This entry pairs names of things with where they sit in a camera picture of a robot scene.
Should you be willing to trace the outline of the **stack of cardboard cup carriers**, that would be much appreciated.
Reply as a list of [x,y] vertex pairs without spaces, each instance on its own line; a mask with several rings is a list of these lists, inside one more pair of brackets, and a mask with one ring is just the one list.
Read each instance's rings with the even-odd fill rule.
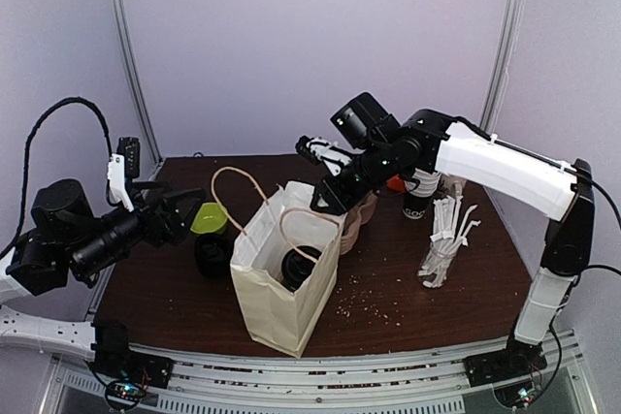
[[377,195],[368,194],[346,216],[341,235],[340,254],[348,253],[359,238],[360,229],[372,218],[377,203]]

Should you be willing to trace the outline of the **stack of black cup lids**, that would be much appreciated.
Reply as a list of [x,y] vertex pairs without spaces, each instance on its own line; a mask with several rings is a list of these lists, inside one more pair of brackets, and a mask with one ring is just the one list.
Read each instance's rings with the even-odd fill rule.
[[205,278],[219,279],[229,275],[232,254],[233,243],[223,236],[204,234],[195,240],[195,264]]

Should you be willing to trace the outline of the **black plastic cup lid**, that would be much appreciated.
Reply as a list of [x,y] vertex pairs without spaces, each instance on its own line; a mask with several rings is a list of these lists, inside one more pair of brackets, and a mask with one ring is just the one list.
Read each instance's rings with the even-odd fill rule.
[[295,249],[289,249],[281,261],[280,283],[290,292],[297,291],[311,275],[315,262]]

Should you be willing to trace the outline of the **stack of white paper cups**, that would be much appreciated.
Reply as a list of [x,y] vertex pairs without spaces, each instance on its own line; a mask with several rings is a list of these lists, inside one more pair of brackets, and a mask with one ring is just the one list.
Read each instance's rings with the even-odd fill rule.
[[418,220],[423,217],[438,190],[440,178],[439,172],[427,173],[416,170],[405,180],[403,214],[406,218]]

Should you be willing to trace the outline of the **white paper takeout bag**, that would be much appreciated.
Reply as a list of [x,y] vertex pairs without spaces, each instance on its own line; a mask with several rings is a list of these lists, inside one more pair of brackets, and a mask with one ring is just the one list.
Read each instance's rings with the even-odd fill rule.
[[230,271],[238,304],[251,338],[300,358],[334,289],[345,217],[311,209],[314,188],[289,181],[267,196],[258,181],[236,167],[218,169],[211,193],[225,172],[247,178],[262,203],[246,224],[227,218],[239,234]]

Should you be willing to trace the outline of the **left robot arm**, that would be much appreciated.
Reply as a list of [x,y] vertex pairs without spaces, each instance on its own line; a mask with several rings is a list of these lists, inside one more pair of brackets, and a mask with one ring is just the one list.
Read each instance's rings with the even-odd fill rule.
[[[126,259],[141,242],[182,243],[205,200],[202,188],[166,191],[149,203],[96,217],[77,180],[57,181],[35,197],[34,229],[19,234],[1,254],[1,302],[41,296],[66,286],[70,277],[93,287],[101,271]],[[116,322],[59,321],[2,306],[1,342],[103,363],[119,379],[140,368],[126,328]]]

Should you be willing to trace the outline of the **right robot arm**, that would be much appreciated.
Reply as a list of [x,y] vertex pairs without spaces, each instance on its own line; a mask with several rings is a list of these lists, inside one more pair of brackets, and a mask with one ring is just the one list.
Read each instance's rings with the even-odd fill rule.
[[443,177],[499,193],[536,210],[547,221],[532,285],[498,355],[498,369],[519,375],[535,359],[571,288],[590,264],[595,226],[595,183],[590,165],[554,160],[508,143],[467,118],[423,109],[399,121],[369,92],[354,97],[331,122],[349,143],[343,149],[321,137],[302,137],[297,152],[326,175],[314,186],[311,208],[345,214],[399,176],[409,196],[429,204],[432,183]]

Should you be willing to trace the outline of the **green plastic bowl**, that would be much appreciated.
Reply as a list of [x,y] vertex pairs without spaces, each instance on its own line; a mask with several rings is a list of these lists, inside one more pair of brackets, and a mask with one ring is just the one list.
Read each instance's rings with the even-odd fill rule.
[[194,217],[190,231],[195,235],[223,235],[227,225],[228,216],[224,207],[217,203],[203,203]]

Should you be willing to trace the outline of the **orange plastic bowl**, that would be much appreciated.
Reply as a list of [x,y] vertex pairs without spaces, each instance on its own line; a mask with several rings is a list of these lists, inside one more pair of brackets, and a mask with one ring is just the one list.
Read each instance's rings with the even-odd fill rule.
[[406,191],[405,183],[397,175],[391,177],[386,182],[386,187],[395,193],[404,193]]

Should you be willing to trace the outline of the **glass of white wrapped straws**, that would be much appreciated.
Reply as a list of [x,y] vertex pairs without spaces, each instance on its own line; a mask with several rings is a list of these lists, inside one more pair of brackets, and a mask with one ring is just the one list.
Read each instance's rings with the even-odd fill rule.
[[452,181],[444,197],[433,201],[433,228],[429,247],[417,270],[417,278],[428,289],[439,289],[448,278],[461,248],[469,246],[469,234],[481,224],[472,218],[477,205],[464,203],[463,184]]

